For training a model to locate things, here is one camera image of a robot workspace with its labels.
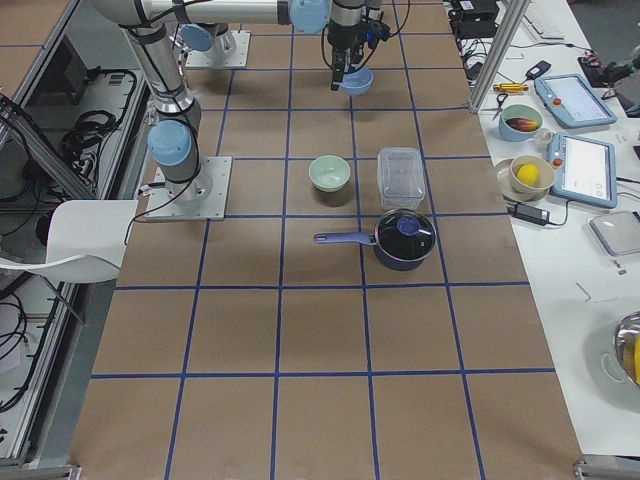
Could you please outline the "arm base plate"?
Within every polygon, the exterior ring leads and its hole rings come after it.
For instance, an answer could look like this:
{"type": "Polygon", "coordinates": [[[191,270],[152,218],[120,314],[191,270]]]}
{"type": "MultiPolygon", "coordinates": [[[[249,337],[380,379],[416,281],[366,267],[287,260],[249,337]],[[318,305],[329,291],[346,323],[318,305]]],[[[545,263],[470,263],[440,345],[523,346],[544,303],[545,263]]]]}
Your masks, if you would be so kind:
{"type": "Polygon", "coordinates": [[[185,193],[174,199],[181,188],[177,184],[164,184],[164,174],[157,167],[154,181],[164,185],[151,190],[144,219],[156,222],[222,221],[225,218],[231,169],[231,156],[201,157],[199,175],[185,193]]]}
{"type": "Polygon", "coordinates": [[[188,51],[187,69],[241,69],[247,65],[251,37],[247,30],[214,35],[198,25],[186,25],[181,35],[188,51]]]}

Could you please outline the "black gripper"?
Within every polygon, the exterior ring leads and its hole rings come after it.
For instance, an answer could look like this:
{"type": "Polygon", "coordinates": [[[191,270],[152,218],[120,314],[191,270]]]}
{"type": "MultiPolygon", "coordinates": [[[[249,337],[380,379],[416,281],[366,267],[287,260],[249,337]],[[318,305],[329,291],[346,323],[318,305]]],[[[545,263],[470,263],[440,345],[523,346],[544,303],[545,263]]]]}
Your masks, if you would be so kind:
{"type": "Polygon", "coordinates": [[[333,0],[330,5],[328,41],[331,45],[331,91],[338,91],[349,71],[349,50],[358,50],[363,43],[364,1],[333,0]]]}

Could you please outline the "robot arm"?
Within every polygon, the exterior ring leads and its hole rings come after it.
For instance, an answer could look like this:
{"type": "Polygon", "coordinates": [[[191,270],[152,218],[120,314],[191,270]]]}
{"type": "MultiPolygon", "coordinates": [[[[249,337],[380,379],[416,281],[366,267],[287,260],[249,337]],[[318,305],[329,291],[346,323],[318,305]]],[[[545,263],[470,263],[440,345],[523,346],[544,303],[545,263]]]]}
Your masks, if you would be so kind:
{"type": "Polygon", "coordinates": [[[328,29],[331,84],[337,91],[381,19],[379,1],[96,1],[96,10],[123,29],[162,117],[186,119],[197,106],[173,52],[166,24],[249,23],[293,25],[316,33],[328,29]]]}
{"type": "Polygon", "coordinates": [[[174,39],[182,48],[209,56],[229,56],[237,49],[227,23],[178,24],[174,39]]]}

